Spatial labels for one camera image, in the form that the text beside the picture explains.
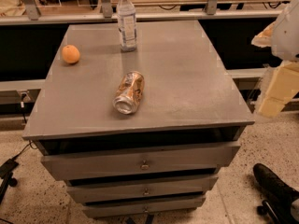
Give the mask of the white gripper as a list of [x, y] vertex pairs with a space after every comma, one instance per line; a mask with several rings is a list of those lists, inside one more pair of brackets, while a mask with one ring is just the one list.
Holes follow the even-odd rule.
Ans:
[[299, 0], [291, 0], [275, 22], [253, 37], [251, 44], [271, 47], [274, 56], [287, 60], [263, 77], [257, 113], [273, 118], [299, 92]]

